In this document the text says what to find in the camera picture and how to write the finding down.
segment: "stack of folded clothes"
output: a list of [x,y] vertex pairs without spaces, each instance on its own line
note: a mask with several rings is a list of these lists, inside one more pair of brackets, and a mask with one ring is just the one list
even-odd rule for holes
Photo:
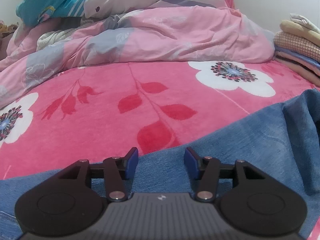
[[320,87],[320,29],[301,15],[290,16],[275,35],[275,60]]

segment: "metal pin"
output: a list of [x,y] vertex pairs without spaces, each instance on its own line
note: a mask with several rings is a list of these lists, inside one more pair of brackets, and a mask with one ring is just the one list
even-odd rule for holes
[[200,191],[200,192],[198,192],[197,197],[200,199],[207,200],[207,199],[213,198],[213,194],[209,191]]
[[122,191],[112,191],[109,194],[109,197],[112,199],[122,199],[124,198],[125,194]]

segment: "white flower outline print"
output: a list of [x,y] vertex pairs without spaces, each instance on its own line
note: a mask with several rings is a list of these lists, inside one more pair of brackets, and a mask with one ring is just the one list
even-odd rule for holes
[[202,84],[218,90],[242,90],[259,97],[273,97],[276,92],[267,83],[267,74],[233,61],[189,61],[189,66],[201,70],[196,74]]
[[14,143],[26,132],[33,119],[29,108],[37,99],[38,93],[31,93],[0,111],[0,147],[4,142]]

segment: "ribbed gray surface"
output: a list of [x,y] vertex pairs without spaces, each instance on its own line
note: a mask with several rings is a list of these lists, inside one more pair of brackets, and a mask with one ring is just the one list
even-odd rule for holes
[[[50,240],[26,234],[20,240]],[[93,226],[56,240],[301,240],[249,236],[230,227],[215,207],[191,199],[188,193],[135,193],[112,203]]]

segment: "flower center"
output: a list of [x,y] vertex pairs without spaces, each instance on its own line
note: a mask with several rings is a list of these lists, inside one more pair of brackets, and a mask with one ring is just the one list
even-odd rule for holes
[[10,109],[7,113],[0,116],[0,141],[7,138],[10,131],[14,127],[14,124],[18,118],[22,118],[22,113],[20,113],[21,106],[17,108]]
[[240,68],[229,62],[217,62],[215,66],[211,66],[211,70],[222,78],[233,80],[235,82],[253,82],[257,78],[248,69]]

